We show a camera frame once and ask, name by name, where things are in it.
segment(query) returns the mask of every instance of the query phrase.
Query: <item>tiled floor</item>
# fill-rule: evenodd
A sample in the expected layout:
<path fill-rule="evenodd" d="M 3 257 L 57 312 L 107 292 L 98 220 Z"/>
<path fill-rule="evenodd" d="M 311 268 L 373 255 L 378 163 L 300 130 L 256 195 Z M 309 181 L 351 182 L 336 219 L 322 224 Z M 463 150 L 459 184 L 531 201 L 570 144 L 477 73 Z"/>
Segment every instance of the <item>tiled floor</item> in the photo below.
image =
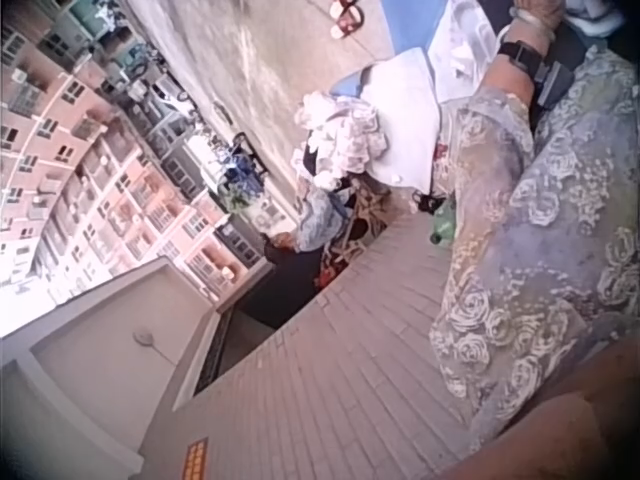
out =
<path fill-rule="evenodd" d="M 139 478 L 178 478 L 203 437 L 216 480 L 429 478 L 465 456 L 468 415 L 427 338 L 449 263 L 429 219 L 397 220 L 238 366 L 177 412 L 161 405 Z"/>

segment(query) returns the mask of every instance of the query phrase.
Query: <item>black watch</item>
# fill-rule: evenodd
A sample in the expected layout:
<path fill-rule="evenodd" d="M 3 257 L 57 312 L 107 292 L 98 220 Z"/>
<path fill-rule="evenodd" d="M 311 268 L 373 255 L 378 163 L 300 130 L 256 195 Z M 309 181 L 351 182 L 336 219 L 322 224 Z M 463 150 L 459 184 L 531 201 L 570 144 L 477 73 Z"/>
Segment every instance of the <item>black watch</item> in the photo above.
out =
<path fill-rule="evenodd" d="M 549 67 L 544 63 L 542 55 L 524 42 L 505 42 L 500 45 L 498 54 L 509 57 L 511 65 L 529 75 L 536 87 L 544 84 Z"/>

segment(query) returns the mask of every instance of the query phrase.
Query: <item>orange sign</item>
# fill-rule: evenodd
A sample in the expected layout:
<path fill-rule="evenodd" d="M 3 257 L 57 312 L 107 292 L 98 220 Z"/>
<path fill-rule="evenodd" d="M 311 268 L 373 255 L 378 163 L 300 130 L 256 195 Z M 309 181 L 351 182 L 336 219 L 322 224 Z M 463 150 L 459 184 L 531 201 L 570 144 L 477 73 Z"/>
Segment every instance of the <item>orange sign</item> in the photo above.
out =
<path fill-rule="evenodd" d="M 189 445 L 187 458 L 184 462 L 182 480 L 204 480 L 208 441 L 208 438 L 203 438 Z"/>

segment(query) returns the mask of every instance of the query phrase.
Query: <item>floral dress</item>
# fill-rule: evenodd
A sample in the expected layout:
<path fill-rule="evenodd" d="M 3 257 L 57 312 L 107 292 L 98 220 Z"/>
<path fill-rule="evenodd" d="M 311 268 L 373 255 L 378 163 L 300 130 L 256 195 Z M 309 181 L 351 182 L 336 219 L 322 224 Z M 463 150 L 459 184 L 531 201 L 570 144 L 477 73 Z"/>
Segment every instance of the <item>floral dress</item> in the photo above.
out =
<path fill-rule="evenodd" d="M 444 107 L 436 189 L 457 231 L 430 340 L 472 442 L 497 436 L 542 383 L 639 325 L 638 87 L 591 49 L 531 134 L 515 97 L 482 89 Z"/>

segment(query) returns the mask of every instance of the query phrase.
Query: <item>street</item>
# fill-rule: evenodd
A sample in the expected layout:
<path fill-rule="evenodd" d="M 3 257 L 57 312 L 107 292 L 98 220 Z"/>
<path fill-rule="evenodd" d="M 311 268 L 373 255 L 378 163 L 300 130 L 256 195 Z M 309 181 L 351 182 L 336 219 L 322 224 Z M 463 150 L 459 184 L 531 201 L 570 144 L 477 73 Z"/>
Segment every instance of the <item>street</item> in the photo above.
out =
<path fill-rule="evenodd" d="M 289 159 L 305 139 L 293 121 L 303 95 L 392 55 L 379 0 L 359 2 L 364 26 L 344 40 L 329 34 L 329 0 L 126 2 L 203 117 L 226 140 L 245 131 L 289 198 Z M 214 101 L 227 108 L 233 128 Z"/>

